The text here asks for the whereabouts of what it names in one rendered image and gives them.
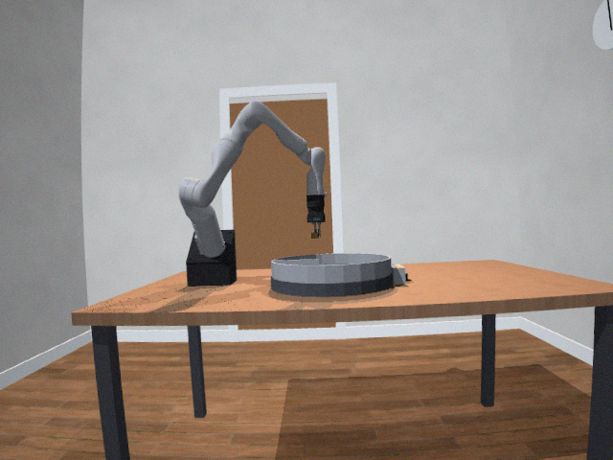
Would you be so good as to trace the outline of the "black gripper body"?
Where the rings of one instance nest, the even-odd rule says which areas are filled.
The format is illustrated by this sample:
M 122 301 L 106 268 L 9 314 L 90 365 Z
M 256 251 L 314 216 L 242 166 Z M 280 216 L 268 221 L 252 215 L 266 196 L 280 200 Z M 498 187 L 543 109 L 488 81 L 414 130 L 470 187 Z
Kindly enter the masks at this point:
M 325 222 L 325 199 L 323 183 L 311 183 L 306 185 L 306 204 L 308 209 L 307 222 Z

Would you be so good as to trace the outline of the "grey round turntable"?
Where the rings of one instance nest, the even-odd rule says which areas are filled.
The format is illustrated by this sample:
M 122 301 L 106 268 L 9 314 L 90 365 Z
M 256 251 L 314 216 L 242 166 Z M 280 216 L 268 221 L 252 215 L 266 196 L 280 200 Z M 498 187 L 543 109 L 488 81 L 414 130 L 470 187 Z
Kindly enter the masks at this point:
M 388 259 L 389 258 L 389 259 Z M 279 258 L 271 261 L 273 291 L 306 297 L 352 296 L 406 285 L 408 273 L 381 254 L 334 253 Z

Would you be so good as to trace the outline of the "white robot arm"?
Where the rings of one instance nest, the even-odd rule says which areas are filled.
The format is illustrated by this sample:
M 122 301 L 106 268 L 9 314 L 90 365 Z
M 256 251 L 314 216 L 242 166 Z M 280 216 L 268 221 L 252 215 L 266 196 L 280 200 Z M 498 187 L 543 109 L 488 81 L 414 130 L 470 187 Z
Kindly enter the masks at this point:
M 246 139 L 261 124 L 271 127 L 286 148 L 311 166 L 306 174 L 306 184 L 323 183 L 326 162 L 324 151 L 321 148 L 309 149 L 306 140 L 289 129 L 263 103 L 250 102 L 214 147 L 210 175 L 205 180 L 186 177 L 179 185 L 179 199 L 192 222 L 194 238 L 201 255 L 213 258 L 225 249 L 216 211 L 211 203 L 227 173 L 241 155 Z

